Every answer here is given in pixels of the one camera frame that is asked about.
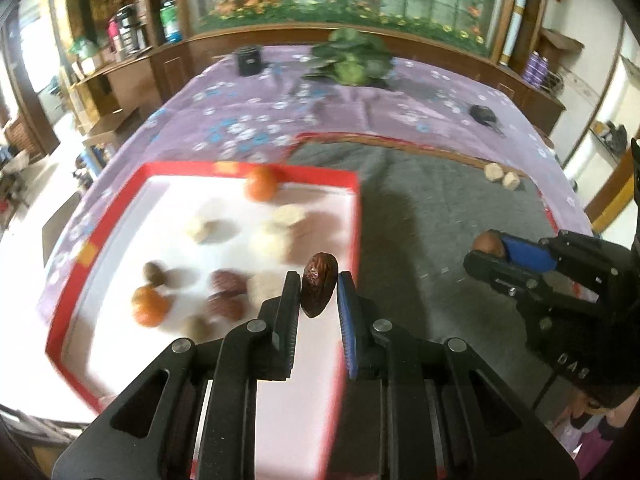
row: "green vegetable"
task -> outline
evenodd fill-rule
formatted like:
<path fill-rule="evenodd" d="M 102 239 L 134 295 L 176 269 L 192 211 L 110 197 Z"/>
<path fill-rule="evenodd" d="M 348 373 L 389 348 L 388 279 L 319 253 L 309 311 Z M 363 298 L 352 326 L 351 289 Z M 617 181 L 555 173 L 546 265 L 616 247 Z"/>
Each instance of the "green vegetable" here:
<path fill-rule="evenodd" d="M 311 72 L 305 77 L 325 76 L 345 86 L 366 86 L 382 79 L 393 68 L 384 42 L 355 28 L 339 28 L 329 41 L 311 49 Z"/>

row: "purple tablecloth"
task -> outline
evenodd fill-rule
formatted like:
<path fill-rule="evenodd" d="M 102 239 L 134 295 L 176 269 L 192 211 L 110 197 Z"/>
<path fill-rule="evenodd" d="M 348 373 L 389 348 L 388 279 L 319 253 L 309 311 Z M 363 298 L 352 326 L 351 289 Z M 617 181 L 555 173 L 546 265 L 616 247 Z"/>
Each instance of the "purple tablecloth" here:
<path fill-rule="evenodd" d="M 270 66 L 252 77 L 238 77 L 231 57 L 208 67 L 122 147 L 62 233 L 38 303 L 44 319 L 50 319 L 95 223 L 141 164 L 159 159 L 275 162 L 302 132 L 393 137 L 519 168 L 542 192 L 558 227 L 591 233 L 560 166 L 502 92 L 405 59 L 395 60 L 389 90 L 343 87 L 300 77 L 307 70 L 308 47 L 267 47 L 262 56 Z M 504 135 L 476 123 L 466 113 L 471 104 L 492 108 Z"/>

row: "silver screw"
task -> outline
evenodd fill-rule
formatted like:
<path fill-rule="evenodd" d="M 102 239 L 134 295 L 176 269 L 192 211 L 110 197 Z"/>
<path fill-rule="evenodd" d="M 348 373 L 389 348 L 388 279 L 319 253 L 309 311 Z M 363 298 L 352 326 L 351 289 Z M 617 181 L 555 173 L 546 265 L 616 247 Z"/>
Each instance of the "silver screw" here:
<path fill-rule="evenodd" d="M 540 330 L 549 330 L 554 325 L 550 317 L 543 317 L 540 320 Z"/>
<path fill-rule="evenodd" d="M 252 319 L 246 324 L 246 329 L 249 332 L 262 332 L 265 328 L 267 328 L 267 323 L 261 319 Z"/>
<path fill-rule="evenodd" d="M 449 339 L 447 346 L 449 346 L 449 350 L 456 353 L 461 353 L 466 350 L 466 343 L 457 337 Z"/>
<path fill-rule="evenodd" d="M 388 319 L 377 319 L 373 322 L 373 328 L 377 332 L 389 332 L 393 327 Z"/>
<path fill-rule="evenodd" d="M 191 341 L 189 341 L 185 337 L 176 339 L 173 343 L 171 343 L 171 350 L 173 350 L 177 354 L 182 354 L 186 352 L 189 348 L 191 348 Z"/>

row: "green grass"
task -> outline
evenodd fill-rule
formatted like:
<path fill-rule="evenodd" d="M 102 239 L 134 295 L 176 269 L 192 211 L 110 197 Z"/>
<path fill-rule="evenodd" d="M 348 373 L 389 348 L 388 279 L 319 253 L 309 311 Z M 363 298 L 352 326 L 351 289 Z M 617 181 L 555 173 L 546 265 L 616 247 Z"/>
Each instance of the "green grass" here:
<path fill-rule="evenodd" d="M 446 25 L 433 23 L 420 17 L 387 16 L 355 5 L 345 9 L 344 4 L 338 2 L 317 4 L 282 2 L 279 5 L 265 5 L 264 12 L 261 14 L 253 8 L 241 8 L 228 16 L 212 14 L 200 20 L 198 31 L 210 32 L 221 28 L 242 27 L 243 25 L 286 22 L 345 23 L 389 28 L 430 40 L 442 41 L 480 56 L 487 55 L 486 47 L 481 38 L 461 30 L 451 30 Z"/>

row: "white tray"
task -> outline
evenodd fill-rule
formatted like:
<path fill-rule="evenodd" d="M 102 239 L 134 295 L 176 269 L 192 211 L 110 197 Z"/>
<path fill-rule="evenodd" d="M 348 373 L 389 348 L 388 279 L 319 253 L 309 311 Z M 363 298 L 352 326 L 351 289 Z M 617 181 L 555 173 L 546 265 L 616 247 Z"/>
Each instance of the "white tray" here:
<path fill-rule="evenodd" d="M 105 212 L 78 256 L 47 342 L 54 364 L 95 409 L 101 397 L 120 393 L 181 336 L 184 317 L 203 311 L 213 270 L 237 269 L 247 275 L 269 270 L 283 282 L 288 270 L 302 273 L 308 258 L 319 251 L 334 254 L 340 270 L 356 270 L 358 187 L 353 173 L 274 166 L 280 190 L 273 202 L 257 203 L 242 192 L 249 168 L 236 163 L 147 164 Z M 308 232 L 296 241 L 290 262 L 276 264 L 255 256 L 250 237 L 285 203 L 307 209 Z M 196 215 L 218 221 L 213 242 L 198 245 L 184 234 Z M 177 269 L 172 270 L 174 281 L 182 285 L 165 290 L 175 300 L 158 328 L 137 325 L 130 312 L 130 297 L 145 284 L 142 267 L 150 260 Z M 218 323 L 216 338 L 256 315 L 249 309 L 238 323 Z M 320 316 L 308 319 L 301 313 L 290 380 L 258 383 L 259 477 L 311 479 L 324 470 L 342 392 L 342 359 L 334 295 Z"/>

